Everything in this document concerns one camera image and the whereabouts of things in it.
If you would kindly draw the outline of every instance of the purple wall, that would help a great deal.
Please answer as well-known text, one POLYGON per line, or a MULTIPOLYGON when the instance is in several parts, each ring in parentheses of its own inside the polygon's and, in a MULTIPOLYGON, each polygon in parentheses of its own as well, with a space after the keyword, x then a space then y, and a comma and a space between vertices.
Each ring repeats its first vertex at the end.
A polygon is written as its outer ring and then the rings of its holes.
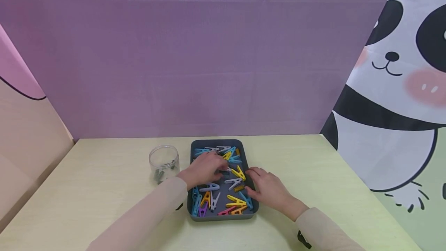
POLYGON ((0 0, 75 138, 319 133, 385 0, 0 0))

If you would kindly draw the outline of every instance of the panda pink cheek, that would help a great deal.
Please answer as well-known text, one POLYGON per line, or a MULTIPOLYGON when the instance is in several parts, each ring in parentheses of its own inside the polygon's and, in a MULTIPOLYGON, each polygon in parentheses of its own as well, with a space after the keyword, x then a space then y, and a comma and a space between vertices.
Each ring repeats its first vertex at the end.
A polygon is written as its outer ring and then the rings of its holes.
POLYGON ((363 48, 363 51, 360 54, 360 57, 356 61, 355 68, 364 64, 365 60, 367 60, 367 49, 363 48))
POLYGON ((405 80, 407 93, 416 101, 431 107, 446 107, 446 73, 417 70, 405 80))

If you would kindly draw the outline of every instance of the panda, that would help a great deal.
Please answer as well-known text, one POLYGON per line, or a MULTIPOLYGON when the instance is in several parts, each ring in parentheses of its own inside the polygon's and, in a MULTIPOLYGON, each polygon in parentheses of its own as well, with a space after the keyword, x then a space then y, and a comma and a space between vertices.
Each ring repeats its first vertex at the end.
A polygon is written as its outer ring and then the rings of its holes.
POLYGON ((321 134, 411 213, 429 200, 414 179, 445 126, 446 0, 388 0, 321 134))

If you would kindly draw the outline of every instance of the jar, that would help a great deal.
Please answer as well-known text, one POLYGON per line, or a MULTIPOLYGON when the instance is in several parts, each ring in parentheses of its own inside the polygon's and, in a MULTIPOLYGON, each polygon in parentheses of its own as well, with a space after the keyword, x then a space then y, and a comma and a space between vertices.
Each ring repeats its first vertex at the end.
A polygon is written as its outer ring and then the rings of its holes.
POLYGON ((150 178, 160 184, 169 177, 175 177, 180 172, 178 151, 171 145, 160 145, 153 148, 149 154, 150 178))

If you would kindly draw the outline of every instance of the plastic tray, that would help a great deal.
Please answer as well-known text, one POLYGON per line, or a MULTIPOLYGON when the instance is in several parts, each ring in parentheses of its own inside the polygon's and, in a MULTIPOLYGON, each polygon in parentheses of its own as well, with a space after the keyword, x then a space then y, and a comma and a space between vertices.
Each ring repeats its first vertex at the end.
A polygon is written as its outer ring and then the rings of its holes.
MULTIPOLYGON (((237 139, 196 140, 191 144, 191 147, 190 147, 190 162, 192 163, 195 158, 194 149, 206 148, 206 147, 216 148, 217 146, 235 146, 236 148, 238 148, 238 150, 240 151, 240 159, 241 159, 242 163, 241 164, 229 164, 229 166, 231 168, 237 169, 237 165, 239 165, 243 172, 245 172, 247 169, 249 169, 248 163, 246 161, 246 154, 243 149, 243 144, 242 144, 242 142, 240 142, 237 139)), ((246 176, 246 180, 243 181, 242 184, 244 184, 245 186, 249 186, 252 189, 255 189, 254 183, 253 183, 252 179, 249 177, 249 175, 245 174, 245 176, 246 176)), ((227 195, 232 195, 238 199, 241 199, 240 196, 238 195, 238 193, 235 193, 234 190, 231 190, 229 192, 228 189, 229 189, 229 187, 231 187, 232 184, 224 183, 225 180, 232 179, 232 178, 237 178, 237 177, 231 172, 231 173, 229 173, 229 175, 223 175, 222 179, 215 182, 218 185, 220 185, 220 189, 213 192, 214 198, 217 197, 218 192, 221 192, 220 198, 218 199, 218 202, 217 202, 217 208, 213 212, 211 210, 207 210, 206 215, 204 217, 196 217, 196 216, 192 215, 192 206, 193 206, 192 190, 189 190, 189 194, 187 196, 187 210, 188 210, 191 218, 194 221, 220 221, 220 220, 250 219, 257 213, 257 210, 259 209, 259 203, 256 200, 252 199, 253 210, 249 210, 249 208, 245 209, 243 211, 242 215, 222 215, 222 216, 217 215, 217 213, 219 213, 227 208, 226 207, 227 203, 232 202, 226 197, 227 195)), ((243 189, 241 192, 243 192, 243 194, 245 196, 247 196, 246 189, 243 189)))

